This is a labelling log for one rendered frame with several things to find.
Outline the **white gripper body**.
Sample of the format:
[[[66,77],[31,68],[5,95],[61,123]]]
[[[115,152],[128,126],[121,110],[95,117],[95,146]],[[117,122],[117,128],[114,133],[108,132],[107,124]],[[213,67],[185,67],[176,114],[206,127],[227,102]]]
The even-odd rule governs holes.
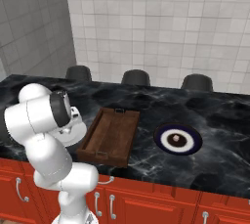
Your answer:
[[[70,120],[69,124],[63,127],[58,127],[55,129],[56,133],[60,134],[71,134],[78,131],[82,126],[82,118],[74,117]]]

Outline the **brown wooden tray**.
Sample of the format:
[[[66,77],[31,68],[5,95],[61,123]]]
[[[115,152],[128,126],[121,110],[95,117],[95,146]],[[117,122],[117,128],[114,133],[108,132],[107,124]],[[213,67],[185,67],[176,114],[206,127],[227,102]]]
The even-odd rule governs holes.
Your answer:
[[[126,168],[139,119],[139,112],[100,108],[76,151],[77,159]]]

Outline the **dark grey stool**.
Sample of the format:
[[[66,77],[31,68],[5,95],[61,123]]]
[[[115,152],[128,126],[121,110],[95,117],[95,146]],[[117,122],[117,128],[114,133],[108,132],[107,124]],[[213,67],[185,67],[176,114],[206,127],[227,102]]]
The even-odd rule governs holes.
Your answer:
[[[194,73],[184,78],[182,89],[212,92],[213,82],[209,76]]]
[[[73,66],[67,69],[65,78],[83,82],[90,82],[92,80],[92,75],[88,67]]]
[[[131,69],[124,72],[121,83],[149,86],[150,79],[147,72],[140,69]]]

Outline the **red drawer front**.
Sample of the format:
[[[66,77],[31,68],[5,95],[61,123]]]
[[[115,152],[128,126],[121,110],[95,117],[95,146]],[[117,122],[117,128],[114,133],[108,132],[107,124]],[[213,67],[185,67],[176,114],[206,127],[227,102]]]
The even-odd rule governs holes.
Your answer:
[[[18,175],[32,177],[33,173],[34,168],[29,162],[0,157],[0,178]]]
[[[201,192],[198,206],[206,212],[250,215],[250,200],[239,197]]]
[[[106,181],[108,179],[109,176],[100,175],[100,181]],[[108,189],[116,189],[138,194],[148,194],[153,197],[160,197],[176,202],[187,202],[193,204],[197,203],[200,194],[198,191],[194,191],[191,189],[184,189],[174,186],[166,186],[119,177],[115,177],[113,182],[101,186],[104,186]]]

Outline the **red cupboard door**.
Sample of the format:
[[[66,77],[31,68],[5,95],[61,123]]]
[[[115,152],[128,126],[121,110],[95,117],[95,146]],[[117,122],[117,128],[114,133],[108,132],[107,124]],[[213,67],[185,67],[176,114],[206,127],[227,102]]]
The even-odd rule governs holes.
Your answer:
[[[193,224],[203,224],[202,212],[207,211],[207,224],[250,224],[250,214],[232,210],[220,210],[214,207],[200,205]]]
[[[192,224],[195,205],[150,197],[143,194],[106,189],[109,210],[109,195],[115,195],[113,212],[116,219],[110,224]]]
[[[0,217],[22,224],[44,224],[22,176],[0,178]]]
[[[98,209],[102,212],[102,216],[99,217],[96,215],[96,211],[95,211],[95,197],[94,197],[94,193],[95,192],[99,192],[100,193],[100,197],[98,199]],[[103,196],[103,190],[95,190],[91,193],[88,193],[86,195],[86,203],[89,206],[89,209],[96,215],[96,217],[99,220],[99,224],[106,224],[106,217],[105,217],[105,205],[104,205],[104,196]]]

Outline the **dark blue white plate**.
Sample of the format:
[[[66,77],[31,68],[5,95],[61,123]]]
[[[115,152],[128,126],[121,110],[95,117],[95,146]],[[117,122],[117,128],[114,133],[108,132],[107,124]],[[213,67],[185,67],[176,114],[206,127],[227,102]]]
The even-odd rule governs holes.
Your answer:
[[[173,140],[177,135],[178,142]],[[202,147],[202,137],[191,126],[180,123],[164,123],[156,127],[153,133],[154,143],[164,152],[175,156],[195,154]]]

